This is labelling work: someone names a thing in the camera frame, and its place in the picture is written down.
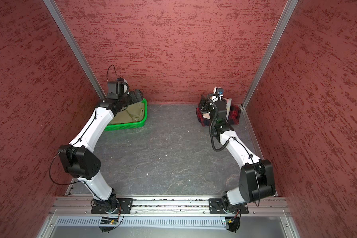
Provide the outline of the pastel floral skirt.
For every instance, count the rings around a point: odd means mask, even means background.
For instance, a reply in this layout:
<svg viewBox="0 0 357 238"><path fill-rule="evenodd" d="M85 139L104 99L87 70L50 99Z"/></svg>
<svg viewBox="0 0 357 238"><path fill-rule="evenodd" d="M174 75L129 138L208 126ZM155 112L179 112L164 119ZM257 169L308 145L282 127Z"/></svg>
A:
<svg viewBox="0 0 357 238"><path fill-rule="evenodd" d="M212 99L213 96L211 96L210 98L211 98L212 102L219 100L218 98ZM227 101L227 110L229 111L230 107L231 107L232 99L224 98L224 97L222 97L222 99ZM200 108L200 111L202 114L210 113L210 111L212 110L210 101L207 98L205 98L203 95L201 96L201 99L199 102L199 108Z"/></svg>

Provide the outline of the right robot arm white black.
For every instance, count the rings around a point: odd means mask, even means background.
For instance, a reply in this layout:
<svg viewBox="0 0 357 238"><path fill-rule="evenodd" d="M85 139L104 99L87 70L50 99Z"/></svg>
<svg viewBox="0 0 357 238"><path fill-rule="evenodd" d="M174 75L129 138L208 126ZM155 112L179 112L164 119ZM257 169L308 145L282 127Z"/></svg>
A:
<svg viewBox="0 0 357 238"><path fill-rule="evenodd" d="M236 188L225 191L222 195L222 208L228 214L238 213L239 207L247 203L260 205L264 198L276 193L274 168L269 160L255 155L239 139L237 133L227 122L227 102L215 94L207 96L210 104L209 135L212 149L216 152L227 149L240 168L239 182Z"/></svg>

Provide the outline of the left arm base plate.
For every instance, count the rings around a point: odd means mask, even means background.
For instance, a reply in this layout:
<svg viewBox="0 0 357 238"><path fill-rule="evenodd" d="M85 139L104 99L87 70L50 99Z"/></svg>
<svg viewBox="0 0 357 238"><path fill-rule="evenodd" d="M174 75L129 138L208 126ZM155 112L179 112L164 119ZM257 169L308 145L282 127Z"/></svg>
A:
<svg viewBox="0 0 357 238"><path fill-rule="evenodd" d="M119 213L119 210L123 214L130 214L132 209L134 199L132 198L118 198L118 208L114 212L108 212L108 209L102 208L102 205L99 205L95 199L91 201L91 214L105 214L105 215L116 215Z"/></svg>

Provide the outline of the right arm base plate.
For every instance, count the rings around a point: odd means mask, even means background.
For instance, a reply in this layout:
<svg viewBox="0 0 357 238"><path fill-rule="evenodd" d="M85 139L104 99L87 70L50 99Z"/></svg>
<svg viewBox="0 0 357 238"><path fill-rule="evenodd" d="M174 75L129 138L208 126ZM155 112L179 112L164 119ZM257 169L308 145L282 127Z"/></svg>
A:
<svg viewBox="0 0 357 238"><path fill-rule="evenodd" d="M232 205L226 196L222 198L210 198L208 202L210 214L246 215L249 213L246 203Z"/></svg>

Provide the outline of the red plaid skirt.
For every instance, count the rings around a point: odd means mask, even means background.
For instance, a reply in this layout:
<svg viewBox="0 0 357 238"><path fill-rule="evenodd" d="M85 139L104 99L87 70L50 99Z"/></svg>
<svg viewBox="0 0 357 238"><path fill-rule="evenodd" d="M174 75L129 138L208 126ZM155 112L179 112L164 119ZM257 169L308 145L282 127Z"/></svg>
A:
<svg viewBox="0 0 357 238"><path fill-rule="evenodd" d="M240 108L237 105L232 105L228 116L228 123L230 125L238 125L240 120L240 115L241 115ZM196 116L198 121L201 123L203 127L210 126L211 123L210 119L207 119L203 116L199 107L196 108Z"/></svg>

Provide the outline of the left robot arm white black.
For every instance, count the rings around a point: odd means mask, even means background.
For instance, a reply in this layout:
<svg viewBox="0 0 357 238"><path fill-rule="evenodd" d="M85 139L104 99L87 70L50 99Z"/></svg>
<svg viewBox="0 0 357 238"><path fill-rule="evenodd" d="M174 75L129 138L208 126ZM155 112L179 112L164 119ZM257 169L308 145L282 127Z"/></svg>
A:
<svg viewBox="0 0 357 238"><path fill-rule="evenodd" d="M101 161L93 152L101 134L117 113L142 100L143 94L138 89L102 100L96 105L91 118L77 137L70 144L61 145L58 149L56 156L60 158L63 170L83 183L92 194L93 213L121 212L115 191L102 176Z"/></svg>

